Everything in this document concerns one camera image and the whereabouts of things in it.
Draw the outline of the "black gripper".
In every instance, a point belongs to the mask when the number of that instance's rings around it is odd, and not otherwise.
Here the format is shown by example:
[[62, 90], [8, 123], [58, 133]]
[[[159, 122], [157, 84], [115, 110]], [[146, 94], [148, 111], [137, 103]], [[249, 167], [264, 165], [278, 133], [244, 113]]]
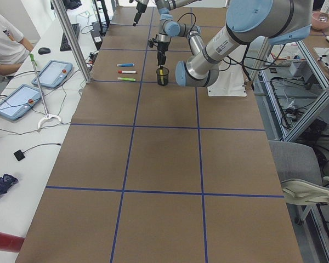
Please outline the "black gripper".
[[[149, 0], [137, 0], [137, 11], [146, 11], [148, 2]], [[138, 24], [139, 19], [140, 19], [140, 13], [137, 12], [134, 17], [133, 26], [136, 26]]]
[[158, 42], [157, 44], [157, 65], [164, 66], [166, 64], [166, 52], [168, 51], [169, 42]]

